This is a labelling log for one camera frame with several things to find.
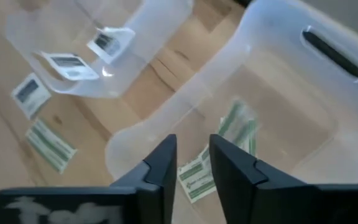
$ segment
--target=container handle slot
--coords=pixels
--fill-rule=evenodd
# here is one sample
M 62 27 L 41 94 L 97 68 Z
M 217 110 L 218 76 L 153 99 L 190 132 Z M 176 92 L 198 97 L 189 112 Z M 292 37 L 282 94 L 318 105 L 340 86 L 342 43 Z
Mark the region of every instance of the container handle slot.
M 358 66 L 349 60 L 342 52 L 329 45 L 324 39 L 310 30 L 302 32 L 303 38 L 319 52 L 330 58 L 354 78 L 358 78 Z

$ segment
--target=plastic storage container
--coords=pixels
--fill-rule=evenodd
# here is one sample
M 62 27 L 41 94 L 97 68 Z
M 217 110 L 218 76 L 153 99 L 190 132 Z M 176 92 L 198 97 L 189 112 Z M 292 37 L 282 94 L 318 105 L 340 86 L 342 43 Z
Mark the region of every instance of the plastic storage container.
M 37 74 L 58 93 L 117 97 L 135 80 L 158 50 L 191 14 L 192 0 L 48 0 L 33 11 L 8 17 L 6 37 Z M 112 60 L 104 60 L 87 45 L 98 29 L 131 31 Z M 37 53 L 75 54 L 98 75 L 96 80 L 72 81 L 45 66 Z
M 117 133 L 106 149 L 115 179 L 167 134 L 178 138 L 178 165 L 216 133 L 233 99 L 260 124 L 259 159 L 309 183 L 358 183 L 358 78 L 318 48 L 318 34 L 358 65 L 358 36 L 299 1 L 258 0 L 234 36 L 149 119 Z M 217 193 L 191 204 L 177 184 L 173 221 L 225 223 Z

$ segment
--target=card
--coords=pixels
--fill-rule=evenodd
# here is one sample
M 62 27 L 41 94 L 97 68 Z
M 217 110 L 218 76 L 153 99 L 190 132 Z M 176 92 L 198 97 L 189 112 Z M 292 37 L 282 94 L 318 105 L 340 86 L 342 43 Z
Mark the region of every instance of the card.
M 51 94 L 36 74 L 31 73 L 12 91 L 11 96 L 27 119 L 32 119 Z
M 47 62 L 62 77 L 71 80 L 96 80 L 99 75 L 79 56 L 74 54 L 47 54 L 41 52 Z
M 257 123 L 254 113 L 240 100 L 234 100 L 227 115 L 220 119 L 218 134 L 245 150 L 256 154 Z M 178 181 L 191 203 L 216 191 L 212 175 L 209 145 L 198 156 L 178 168 Z
M 135 32 L 129 28 L 105 27 L 88 43 L 88 47 L 104 62 L 110 64 L 129 47 Z

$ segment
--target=wood grain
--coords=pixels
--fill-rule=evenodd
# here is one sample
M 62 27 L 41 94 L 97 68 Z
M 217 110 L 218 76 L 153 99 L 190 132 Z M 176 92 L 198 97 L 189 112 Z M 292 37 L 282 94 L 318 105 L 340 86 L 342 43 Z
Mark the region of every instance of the wood grain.
M 25 141 L 32 124 L 10 97 L 32 69 L 5 39 L 7 15 L 24 9 L 34 12 L 48 0 L 0 0 L 0 142 L 9 150 L 11 169 L 17 170 L 11 185 L 108 185 L 104 147 L 112 134 L 148 118 L 187 82 L 227 42 L 244 10 L 230 0 L 196 0 L 193 15 L 178 29 L 132 86 L 116 99 L 80 98 L 53 94 L 39 117 L 78 148 L 63 175 L 55 172 Z M 58 24 L 48 27 L 63 35 Z

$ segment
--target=barcode label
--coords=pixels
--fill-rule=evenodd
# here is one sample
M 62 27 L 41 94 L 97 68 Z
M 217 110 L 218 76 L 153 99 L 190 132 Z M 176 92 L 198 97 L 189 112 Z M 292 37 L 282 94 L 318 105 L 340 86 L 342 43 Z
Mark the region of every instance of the barcode label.
M 51 97 L 49 91 L 34 73 L 31 73 L 18 85 L 11 95 L 29 119 L 32 119 L 40 107 Z
M 77 55 L 47 54 L 45 52 L 41 52 L 41 55 L 52 68 L 68 80 L 96 80 L 99 78 L 99 75 Z
M 78 67 L 85 66 L 78 58 L 76 57 L 51 57 L 51 59 L 59 67 Z
M 35 82 L 35 80 L 30 80 L 29 83 L 27 83 L 20 91 L 19 93 L 16 95 L 16 98 L 21 102 L 21 103 L 25 103 L 28 99 L 29 96 L 31 94 L 33 94 L 33 92 L 35 90 L 38 89 L 38 84 Z
M 98 38 L 94 41 L 101 49 L 106 50 L 108 45 L 114 40 L 112 37 L 108 37 L 104 34 L 99 34 Z
M 128 48 L 134 37 L 135 32 L 129 28 L 105 27 L 98 29 L 88 47 L 106 63 L 111 63 Z

